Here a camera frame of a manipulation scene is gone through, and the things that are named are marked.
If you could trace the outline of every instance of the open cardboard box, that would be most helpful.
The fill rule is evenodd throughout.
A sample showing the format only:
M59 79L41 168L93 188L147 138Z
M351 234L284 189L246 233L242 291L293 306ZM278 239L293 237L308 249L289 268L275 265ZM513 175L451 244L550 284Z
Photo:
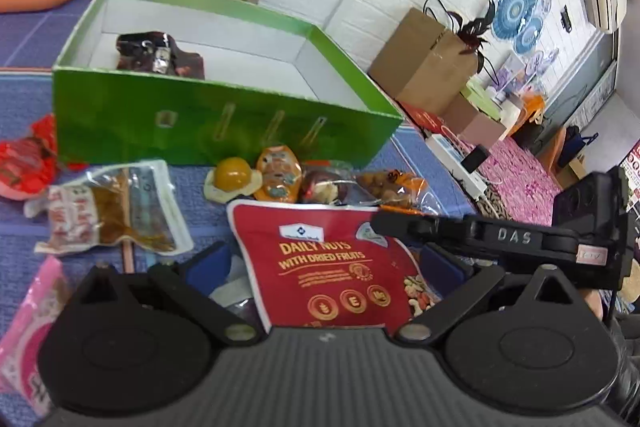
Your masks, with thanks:
M118 35L152 30L199 53L206 81L117 71ZM253 162L282 143L300 159L363 166L402 121L320 28L238 0L94 0L53 79L60 156L72 161Z

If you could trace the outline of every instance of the daily nuts package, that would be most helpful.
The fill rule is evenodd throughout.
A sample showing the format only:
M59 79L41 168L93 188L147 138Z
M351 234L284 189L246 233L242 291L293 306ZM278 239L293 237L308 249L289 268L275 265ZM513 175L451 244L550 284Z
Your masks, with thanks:
M145 250L178 255L193 249L163 160L95 169L49 187L46 198L28 201L25 214L47 209L51 236L36 253L66 255L131 239Z
M236 200L227 207L260 320L272 326L384 326L431 306L412 254L376 234L376 208Z

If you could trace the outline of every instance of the pink cloth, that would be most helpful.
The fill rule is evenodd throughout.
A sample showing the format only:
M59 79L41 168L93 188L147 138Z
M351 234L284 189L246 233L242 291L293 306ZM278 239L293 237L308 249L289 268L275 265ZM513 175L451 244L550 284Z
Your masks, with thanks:
M554 197L560 188L540 162L512 138L498 141L479 171L500 195L514 221L551 225Z

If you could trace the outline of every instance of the blue tablecloth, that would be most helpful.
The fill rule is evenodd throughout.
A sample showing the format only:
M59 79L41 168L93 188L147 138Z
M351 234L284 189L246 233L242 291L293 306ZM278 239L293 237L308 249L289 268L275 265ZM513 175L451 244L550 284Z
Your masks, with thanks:
M51 111L51 81L49 74L0 74L0 139L24 136L29 125ZM422 136L410 125L398 128L369 169L410 170L424 177L444 213L463 216L474 212L458 184L427 148ZM190 257L217 240L233 236L226 220L225 207L206 201L202 184L206 167L171 167L178 204L195 242ZM71 178L77 174L65 175ZM41 216L28 220L22 215L22 204L0 199L0 335L9 327L14 313L24 298L42 258L33 253L36 241L49 235L47 220ZM77 283L98 261L122 269L119 248L96 248L91 252L63 259L65 273L71 283ZM153 255L136 250L136 269L143 271ZM27 427L36 420L20 397L0 395L0 413L14 427Z

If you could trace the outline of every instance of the blue paper fan decoration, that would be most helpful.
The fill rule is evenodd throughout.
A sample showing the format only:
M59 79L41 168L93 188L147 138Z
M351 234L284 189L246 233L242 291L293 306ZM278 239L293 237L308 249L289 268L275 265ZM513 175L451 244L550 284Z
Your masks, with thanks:
M542 35L543 22L537 15L533 16L523 31L513 41L513 49L518 55L526 55L538 44Z
M497 39L510 41L523 31L538 0L497 0L492 30Z

